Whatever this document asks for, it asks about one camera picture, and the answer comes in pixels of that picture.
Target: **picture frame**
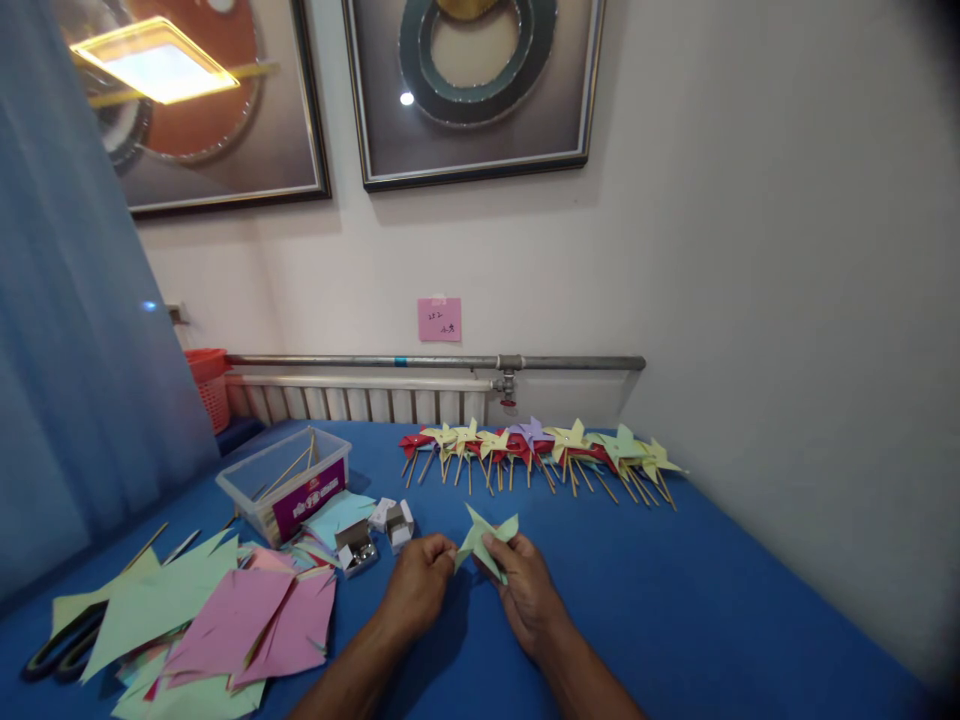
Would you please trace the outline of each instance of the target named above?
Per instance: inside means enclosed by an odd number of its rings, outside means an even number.
[[[305,0],[52,2],[135,220],[332,196]],[[148,22],[174,25],[233,86],[160,102],[80,52],[123,30],[129,60]]]
[[[583,167],[605,5],[342,0],[364,189]]]

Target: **box label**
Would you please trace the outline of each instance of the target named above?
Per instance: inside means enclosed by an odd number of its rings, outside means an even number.
[[[346,463],[340,458],[320,474],[307,480],[285,498],[273,504],[280,541],[287,542],[317,510],[347,487]]]

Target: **red basket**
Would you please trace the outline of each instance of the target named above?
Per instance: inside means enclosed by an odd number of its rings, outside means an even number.
[[[226,360],[226,350],[204,348],[187,350],[187,363],[193,380],[200,392],[200,399],[207,409],[214,434],[222,432],[230,424],[230,406],[227,404],[227,382],[224,374],[232,368]]]

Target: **wall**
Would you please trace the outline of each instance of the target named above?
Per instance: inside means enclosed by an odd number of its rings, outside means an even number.
[[[747,5],[631,15],[634,67],[676,74],[626,92],[681,97],[624,418],[933,680],[960,559],[955,80],[893,3]]]
[[[642,353],[628,422],[932,677],[960,542],[960,172],[919,19],[611,0],[584,170],[371,197],[339,3],[312,6],[336,199],[142,225],[192,341],[435,352],[414,299],[444,292],[464,299],[454,352]],[[528,385],[519,412],[609,424],[621,381],[600,403]]]

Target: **pink sticky note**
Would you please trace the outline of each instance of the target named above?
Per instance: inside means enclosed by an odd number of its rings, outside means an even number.
[[[460,342],[460,298],[417,300],[420,342]]]
[[[234,687],[323,665],[320,646],[327,643],[336,586],[332,571],[311,570],[298,577],[250,666],[234,678]]]
[[[229,675],[243,669],[294,576],[285,572],[231,570],[217,585],[183,641],[170,653],[164,675]],[[180,678],[190,682],[196,675]]]

